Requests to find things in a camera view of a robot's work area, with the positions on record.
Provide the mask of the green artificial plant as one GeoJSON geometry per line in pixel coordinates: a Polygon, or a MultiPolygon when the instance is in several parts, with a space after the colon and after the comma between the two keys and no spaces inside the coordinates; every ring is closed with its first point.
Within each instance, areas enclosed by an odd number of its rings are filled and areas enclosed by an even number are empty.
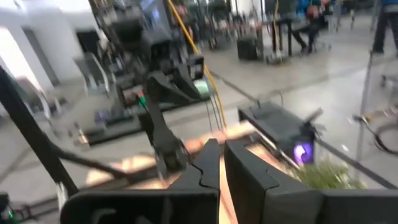
{"type": "Polygon", "coordinates": [[[334,163],[328,159],[316,164],[291,168],[289,175],[301,183],[318,190],[367,189],[367,185],[351,177],[349,167],[344,163],[334,163]]]}

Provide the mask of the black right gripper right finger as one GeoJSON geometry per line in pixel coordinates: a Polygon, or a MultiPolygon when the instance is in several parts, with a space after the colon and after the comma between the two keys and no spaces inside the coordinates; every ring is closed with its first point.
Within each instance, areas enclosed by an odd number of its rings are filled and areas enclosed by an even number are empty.
{"type": "Polygon", "coordinates": [[[276,169],[237,140],[224,164],[239,224],[317,224],[323,195],[276,169]]]}

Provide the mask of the black computer tower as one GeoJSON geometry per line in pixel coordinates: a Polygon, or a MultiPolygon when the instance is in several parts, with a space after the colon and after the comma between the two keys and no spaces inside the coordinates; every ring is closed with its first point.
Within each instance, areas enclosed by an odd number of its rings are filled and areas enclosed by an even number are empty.
{"type": "Polygon", "coordinates": [[[294,166],[315,162],[317,129],[312,122],[322,114],[319,108],[302,119],[271,101],[238,108],[239,120],[248,121],[264,136],[271,154],[290,159],[294,166]]]}

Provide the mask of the black metal table frame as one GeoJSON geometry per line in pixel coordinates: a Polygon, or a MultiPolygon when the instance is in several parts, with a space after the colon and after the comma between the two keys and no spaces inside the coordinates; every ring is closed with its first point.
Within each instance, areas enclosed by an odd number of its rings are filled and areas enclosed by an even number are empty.
{"type": "Polygon", "coordinates": [[[127,177],[127,174],[123,171],[64,151],[55,145],[36,123],[13,85],[10,76],[2,66],[0,66],[0,103],[5,107],[12,121],[55,182],[58,197],[66,199],[79,191],[63,166],[62,159],[109,173],[116,179],[127,177]]]}

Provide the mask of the black floor box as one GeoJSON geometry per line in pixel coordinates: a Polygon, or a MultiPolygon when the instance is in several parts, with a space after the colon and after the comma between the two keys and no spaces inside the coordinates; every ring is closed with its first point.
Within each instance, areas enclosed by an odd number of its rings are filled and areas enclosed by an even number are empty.
{"type": "Polygon", "coordinates": [[[257,60],[257,39],[254,36],[244,36],[237,39],[238,59],[257,60]]]}

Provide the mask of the person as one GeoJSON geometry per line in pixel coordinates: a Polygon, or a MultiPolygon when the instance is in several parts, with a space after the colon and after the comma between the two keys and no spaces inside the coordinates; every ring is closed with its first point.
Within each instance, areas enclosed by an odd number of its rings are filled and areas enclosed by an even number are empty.
{"type": "Polygon", "coordinates": [[[384,53],[387,25],[390,25],[398,57],[398,0],[380,0],[380,11],[371,49],[372,54],[384,53]]]}
{"type": "Polygon", "coordinates": [[[306,24],[292,30],[292,36],[301,46],[302,54],[312,53],[315,37],[318,33],[328,28],[326,16],[331,15],[330,0],[297,0],[296,13],[304,16],[306,24]]]}

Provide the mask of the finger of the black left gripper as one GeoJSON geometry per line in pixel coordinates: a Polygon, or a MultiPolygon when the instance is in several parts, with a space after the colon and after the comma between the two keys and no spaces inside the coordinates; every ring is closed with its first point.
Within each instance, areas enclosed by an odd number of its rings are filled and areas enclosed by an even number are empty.
{"type": "Polygon", "coordinates": [[[171,84],[163,72],[155,71],[148,74],[147,92],[152,101],[158,103],[176,103],[172,96],[171,84]]]}
{"type": "Polygon", "coordinates": [[[175,84],[190,98],[199,100],[201,99],[201,94],[194,85],[187,64],[179,64],[174,73],[175,84]]]}

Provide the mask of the grey office chair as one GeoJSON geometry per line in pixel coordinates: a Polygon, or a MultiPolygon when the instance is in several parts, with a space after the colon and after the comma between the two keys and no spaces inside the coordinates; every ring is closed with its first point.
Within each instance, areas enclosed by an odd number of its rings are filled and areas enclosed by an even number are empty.
{"type": "Polygon", "coordinates": [[[109,78],[93,53],[87,52],[82,57],[74,58],[74,62],[83,75],[87,95],[109,96],[109,78]]]}

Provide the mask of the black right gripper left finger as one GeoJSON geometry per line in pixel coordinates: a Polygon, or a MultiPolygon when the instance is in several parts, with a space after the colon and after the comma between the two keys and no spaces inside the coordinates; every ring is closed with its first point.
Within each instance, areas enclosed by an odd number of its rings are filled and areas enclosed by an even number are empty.
{"type": "Polygon", "coordinates": [[[169,189],[220,189],[220,147],[208,140],[192,164],[169,186],[169,189]]]}

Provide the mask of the mint green stapler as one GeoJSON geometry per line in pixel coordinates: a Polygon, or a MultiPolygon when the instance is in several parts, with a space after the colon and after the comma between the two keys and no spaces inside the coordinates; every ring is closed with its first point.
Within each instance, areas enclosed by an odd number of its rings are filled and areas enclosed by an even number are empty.
{"type": "Polygon", "coordinates": [[[206,80],[195,80],[193,82],[195,88],[198,90],[199,94],[201,94],[201,96],[208,96],[210,93],[208,84],[206,82],[206,80]]]}

